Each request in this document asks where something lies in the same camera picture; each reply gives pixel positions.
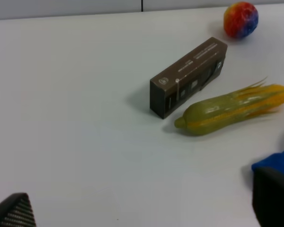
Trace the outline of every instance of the brown box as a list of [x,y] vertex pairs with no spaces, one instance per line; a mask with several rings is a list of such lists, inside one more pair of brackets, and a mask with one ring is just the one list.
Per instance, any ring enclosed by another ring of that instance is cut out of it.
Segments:
[[221,73],[227,45],[210,38],[150,80],[150,108],[170,115]]

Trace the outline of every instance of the blue object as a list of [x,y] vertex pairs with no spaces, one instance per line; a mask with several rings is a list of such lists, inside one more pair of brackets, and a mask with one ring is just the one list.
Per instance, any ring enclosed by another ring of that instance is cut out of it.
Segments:
[[258,167],[271,167],[284,174],[284,151],[273,154],[251,166],[252,171]]

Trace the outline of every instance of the black object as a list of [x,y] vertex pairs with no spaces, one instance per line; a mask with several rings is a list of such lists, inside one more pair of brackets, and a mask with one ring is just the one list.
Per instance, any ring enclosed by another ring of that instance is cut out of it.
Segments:
[[261,227],[284,227],[284,174],[271,167],[256,168],[252,205]]
[[15,193],[0,203],[0,227],[36,227],[26,193]]

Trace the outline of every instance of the ball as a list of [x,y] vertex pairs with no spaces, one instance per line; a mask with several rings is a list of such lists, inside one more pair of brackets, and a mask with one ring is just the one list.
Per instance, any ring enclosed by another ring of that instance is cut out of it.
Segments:
[[259,15],[254,5],[238,2],[227,8],[224,13],[224,30],[235,39],[251,34],[257,27]]

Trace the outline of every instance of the white table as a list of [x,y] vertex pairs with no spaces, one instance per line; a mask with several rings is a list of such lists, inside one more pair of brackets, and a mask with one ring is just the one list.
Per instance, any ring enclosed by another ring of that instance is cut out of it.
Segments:
[[[284,4],[257,8],[240,42],[225,8],[0,21],[0,201],[27,192],[41,227],[258,227],[249,168],[284,150],[284,105],[203,137],[173,127],[194,102],[284,85]],[[211,36],[222,74],[149,112],[149,80]]]

